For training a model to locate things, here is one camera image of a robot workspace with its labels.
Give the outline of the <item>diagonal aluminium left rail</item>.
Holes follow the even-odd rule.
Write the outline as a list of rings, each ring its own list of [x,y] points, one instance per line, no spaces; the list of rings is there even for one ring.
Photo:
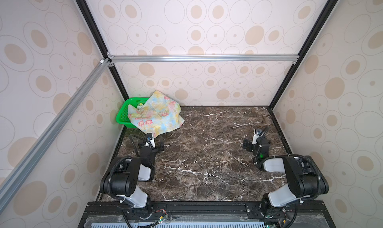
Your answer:
[[[1,186],[1,212],[8,206],[110,62],[109,58],[104,58],[98,64],[5,180]]]

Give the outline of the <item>horizontal aluminium back rail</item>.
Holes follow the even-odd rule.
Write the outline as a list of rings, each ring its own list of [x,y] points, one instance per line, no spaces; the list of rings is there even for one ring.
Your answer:
[[[297,54],[112,56],[113,63],[297,61]]]

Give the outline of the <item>black corner post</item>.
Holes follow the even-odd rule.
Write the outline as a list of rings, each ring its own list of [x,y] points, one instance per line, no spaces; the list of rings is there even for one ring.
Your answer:
[[[298,59],[293,65],[290,67],[287,75],[285,76],[282,84],[280,85],[276,95],[274,96],[273,100],[271,101],[271,104],[269,105],[269,111],[273,111],[278,104],[279,100],[281,99],[283,93],[285,92],[287,86],[293,79],[296,71],[298,70],[300,64],[303,62],[303,59],[309,52],[311,46],[314,44],[315,39],[318,37],[320,31],[322,30],[323,26],[325,25],[326,21],[330,17],[332,11],[334,10],[335,6],[337,5],[339,0],[327,0],[325,3],[323,9],[320,11],[320,14],[317,18],[317,20],[314,23],[313,28],[311,29],[310,33],[308,34],[308,37],[306,38],[305,42],[303,43],[302,48],[300,49],[298,53]]]
[[[97,45],[99,51],[101,52],[102,57],[109,59],[110,58],[108,55],[109,51],[108,51],[107,46],[104,42],[104,39],[102,38],[100,30],[99,30],[98,26],[96,25],[96,21],[94,20],[93,14],[92,14],[86,0],[75,0],[75,2],[80,9],[80,12],[81,12],[90,32],[92,34],[94,41],[96,42],[96,45]],[[109,71],[110,71],[110,73],[114,79],[114,82],[116,83],[123,99],[124,100],[129,99],[128,93],[125,89],[125,86],[122,82],[122,79],[121,79],[115,65],[113,65],[111,63],[111,65],[108,68],[109,68]]]

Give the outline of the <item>pastel floral skirt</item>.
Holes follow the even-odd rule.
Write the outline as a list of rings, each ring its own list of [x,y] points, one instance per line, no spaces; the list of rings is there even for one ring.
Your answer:
[[[160,91],[155,91],[141,109],[128,106],[128,117],[143,133],[158,135],[180,128],[185,120],[180,116],[178,102]]]

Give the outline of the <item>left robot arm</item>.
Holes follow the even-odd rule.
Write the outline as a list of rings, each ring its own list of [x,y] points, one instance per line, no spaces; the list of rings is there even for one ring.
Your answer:
[[[150,196],[138,187],[138,182],[154,179],[156,156],[164,150],[164,144],[156,145],[152,133],[145,137],[130,135],[129,138],[136,157],[115,157],[101,179],[100,192],[131,208],[150,209]]]

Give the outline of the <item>green plastic basket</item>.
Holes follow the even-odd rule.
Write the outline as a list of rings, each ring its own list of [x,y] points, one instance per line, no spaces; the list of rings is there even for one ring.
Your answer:
[[[132,105],[134,108],[136,108],[140,104],[145,104],[148,100],[147,97],[132,97],[127,99],[122,107],[120,108],[119,112],[116,115],[116,122],[120,125],[124,125],[127,128],[137,128],[135,125],[131,123],[128,117],[128,106]]]

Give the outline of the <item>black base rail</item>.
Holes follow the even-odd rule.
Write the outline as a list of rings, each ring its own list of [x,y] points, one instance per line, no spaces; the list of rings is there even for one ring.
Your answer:
[[[264,202],[88,203],[80,228],[333,228],[323,201],[273,208]]]

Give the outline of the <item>black left corner post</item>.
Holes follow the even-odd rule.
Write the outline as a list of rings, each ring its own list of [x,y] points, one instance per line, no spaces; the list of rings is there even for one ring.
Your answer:
[[[94,41],[96,42],[96,45],[97,45],[99,51],[101,52],[102,57],[109,59],[110,58],[108,55],[109,51],[108,51],[107,46],[104,42],[104,39],[102,38],[100,30],[99,30],[98,26],[96,25],[96,21],[94,20],[93,14],[92,14],[86,0],[75,0],[75,2],[80,9],[80,12],[81,12],[90,32],[92,34]],[[109,71],[110,71],[110,73],[114,79],[114,82],[116,83],[123,99],[124,100],[129,99],[128,93],[125,89],[125,86],[122,82],[122,79],[121,79],[115,65],[113,65],[111,63],[111,65],[108,68],[109,68]]]

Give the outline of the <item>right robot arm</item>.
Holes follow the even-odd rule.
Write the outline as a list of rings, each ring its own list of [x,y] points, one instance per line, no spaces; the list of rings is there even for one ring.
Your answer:
[[[253,165],[260,171],[285,174],[287,184],[263,195],[260,210],[268,216],[271,210],[315,200],[329,192],[330,186],[308,155],[287,154],[270,156],[271,142],[266,134],[269,127],[256,129],[251,140],[245,139],[242,148],[253,154]]]

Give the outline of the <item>black right corner post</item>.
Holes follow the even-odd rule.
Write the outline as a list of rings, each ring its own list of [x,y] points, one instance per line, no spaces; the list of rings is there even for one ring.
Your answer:
[[[305,42],[303,43],[302,48],[300,49],[298,53],[298,59],[293,65],[290,67],[287,75],[285,76],[282,84],[280,85],[276,95],[274,96],[273,100],[271,101],[271,104],[269,105],[269,111],[273,111],[278,104],[279,100],[281,99],[283,93],[285,92],[287,86],[293,79],[296,71],[298,70],[300,64],[303,62],[303,59],[309,52],[311,46],[314,44],[315,39],[318,37],[320,31],[322,30],[323,26],[325,25],[326,21],[330,17],[332,11],[334,10],[335,6],[337,5],[339,0],[327,0],[325,3],[323,9],[320,11],[320,14],[317,18],[317,20],[314,23],[313,28],[311,29],[310,33],[308,34],[308,37],[306,38]]]

